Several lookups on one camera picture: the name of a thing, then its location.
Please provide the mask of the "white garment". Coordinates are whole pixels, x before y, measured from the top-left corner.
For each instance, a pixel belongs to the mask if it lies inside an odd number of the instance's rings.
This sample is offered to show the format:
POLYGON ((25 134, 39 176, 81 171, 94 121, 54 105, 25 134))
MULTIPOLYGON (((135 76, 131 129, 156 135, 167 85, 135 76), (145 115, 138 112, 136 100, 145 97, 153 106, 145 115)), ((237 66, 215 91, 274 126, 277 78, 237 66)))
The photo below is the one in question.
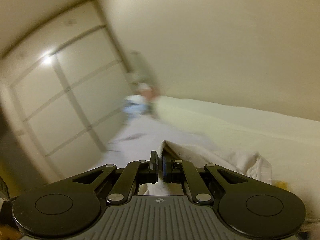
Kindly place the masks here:
POLYGON ((249 178, 272 184, 272 166, 258 151, 221 149, 210 140, 153 140, 137 148, 137 156, 145 159, 152 150, 161 155, 168 147, 178 159, 186 160, 195 167, 204 168, 216 164, 249 178))

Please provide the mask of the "pink grey bed cover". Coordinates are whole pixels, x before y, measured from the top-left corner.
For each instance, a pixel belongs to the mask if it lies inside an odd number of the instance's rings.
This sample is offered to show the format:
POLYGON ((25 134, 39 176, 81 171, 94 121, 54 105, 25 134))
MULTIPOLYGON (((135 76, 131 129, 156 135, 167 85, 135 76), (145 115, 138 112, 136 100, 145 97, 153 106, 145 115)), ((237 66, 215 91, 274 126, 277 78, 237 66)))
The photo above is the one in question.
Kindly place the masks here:
POLYGON ((221 149, 258 151, 272 166, 272 185, 299 196, 307 218, 319 220, 319 122, 251 108, 160 97, 156 118, 130 120, 107 145, 118 167, 140 160, 153 140, 210 140, 221 149))

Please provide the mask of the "white wardrobe doors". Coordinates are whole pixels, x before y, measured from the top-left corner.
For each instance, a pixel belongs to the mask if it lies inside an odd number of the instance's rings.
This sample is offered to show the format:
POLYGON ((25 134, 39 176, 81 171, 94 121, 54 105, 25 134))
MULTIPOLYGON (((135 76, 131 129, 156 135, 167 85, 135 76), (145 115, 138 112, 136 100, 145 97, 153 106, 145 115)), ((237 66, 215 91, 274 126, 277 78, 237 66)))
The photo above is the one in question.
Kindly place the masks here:
POLYGON ((4 59, 3 101, 20 142, 63 176, 106 152, 131 94, 127 73, 93 1, 34 31, 4 59))

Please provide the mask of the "blurred blue white object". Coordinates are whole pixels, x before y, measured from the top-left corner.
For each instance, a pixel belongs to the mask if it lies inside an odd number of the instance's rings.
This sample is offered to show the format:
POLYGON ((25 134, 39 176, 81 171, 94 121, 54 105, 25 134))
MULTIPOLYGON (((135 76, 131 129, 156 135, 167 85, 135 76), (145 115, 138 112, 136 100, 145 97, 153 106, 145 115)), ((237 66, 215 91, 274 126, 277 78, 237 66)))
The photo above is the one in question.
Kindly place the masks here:
POLYGON ((135 118, 140 115, 150 114, 151 106, 144 96, 133 94, 124 99, 123 112, 129 118, 135 118))

